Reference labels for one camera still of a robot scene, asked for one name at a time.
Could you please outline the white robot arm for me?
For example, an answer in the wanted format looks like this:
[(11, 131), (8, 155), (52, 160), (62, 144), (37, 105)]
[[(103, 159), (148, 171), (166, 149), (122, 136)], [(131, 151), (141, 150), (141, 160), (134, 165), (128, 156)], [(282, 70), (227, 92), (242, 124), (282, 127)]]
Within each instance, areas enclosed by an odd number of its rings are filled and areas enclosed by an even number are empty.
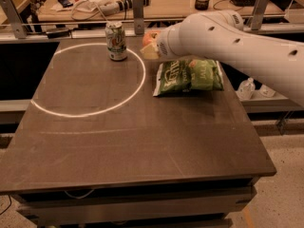
[(217, 60), (304, 106), (304, 44), (247, 33), (233, 10), (191, 14), (159, 32), (141, 53), (151, 60)]

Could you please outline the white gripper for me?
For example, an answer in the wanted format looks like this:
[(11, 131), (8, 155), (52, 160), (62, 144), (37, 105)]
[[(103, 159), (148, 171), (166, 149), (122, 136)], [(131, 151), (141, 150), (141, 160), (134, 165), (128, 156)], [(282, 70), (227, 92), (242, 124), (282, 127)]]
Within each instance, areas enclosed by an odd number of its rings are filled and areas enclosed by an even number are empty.
[(166, 59), (183, 56), (184, 49), (180, 40), (180, 27), (180, 24), (176, 24), (162, 30), (157, 36), (157, 44), (150, 43), (141, 49), (142, 57), (147, 60), (156, 60), (160, 56)]

